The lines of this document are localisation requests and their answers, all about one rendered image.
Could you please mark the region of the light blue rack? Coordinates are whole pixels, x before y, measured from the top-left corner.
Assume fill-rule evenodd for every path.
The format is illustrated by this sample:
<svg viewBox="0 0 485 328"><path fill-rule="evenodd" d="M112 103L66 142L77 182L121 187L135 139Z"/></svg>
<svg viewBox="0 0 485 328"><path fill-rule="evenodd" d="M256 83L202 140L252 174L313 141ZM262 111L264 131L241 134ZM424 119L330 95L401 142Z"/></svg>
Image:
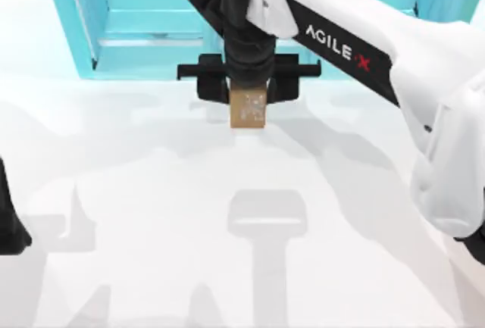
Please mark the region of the light blue rack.
<svg viewBox="0 0 485 328"><path fill-rule="evenodd" d="M381 0L425 20L470 21L480 0ZM221 39L187 0L53 0L77 73L92 80L172 80Z"/></svg>

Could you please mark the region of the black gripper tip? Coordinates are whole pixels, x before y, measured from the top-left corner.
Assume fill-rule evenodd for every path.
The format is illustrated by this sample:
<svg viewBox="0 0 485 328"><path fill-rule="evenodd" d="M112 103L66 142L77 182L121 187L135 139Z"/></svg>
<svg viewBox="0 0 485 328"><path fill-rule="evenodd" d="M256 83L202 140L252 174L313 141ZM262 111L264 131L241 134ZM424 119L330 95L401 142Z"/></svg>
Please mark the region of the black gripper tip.
<svg viewBox="0 0 485 328"><path fill-rule="evenodd" d="M0 256L20 255L32 245L32 237L15 211L5 164L0 157Z"/></svg>

